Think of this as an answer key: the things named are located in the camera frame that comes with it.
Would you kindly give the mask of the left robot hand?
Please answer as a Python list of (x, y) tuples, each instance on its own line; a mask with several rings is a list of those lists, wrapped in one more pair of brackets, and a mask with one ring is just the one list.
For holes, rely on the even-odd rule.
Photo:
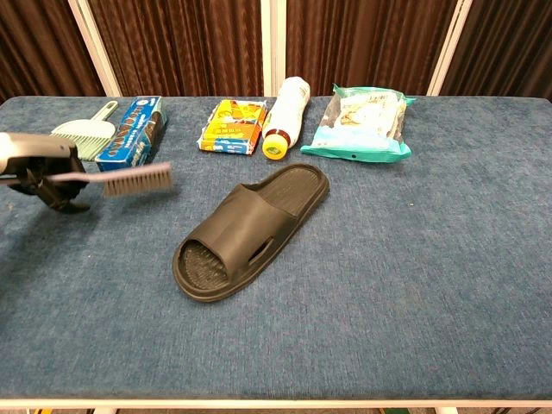
[(83, 164), (74, 142), (57, 135), (1, 133), (1, 183), (38, 197), (50, 209), (65, 214), (87, 211), (73, 199), (86, 187), (84, 181), (55, 182), (53, 175), (82, 173)]

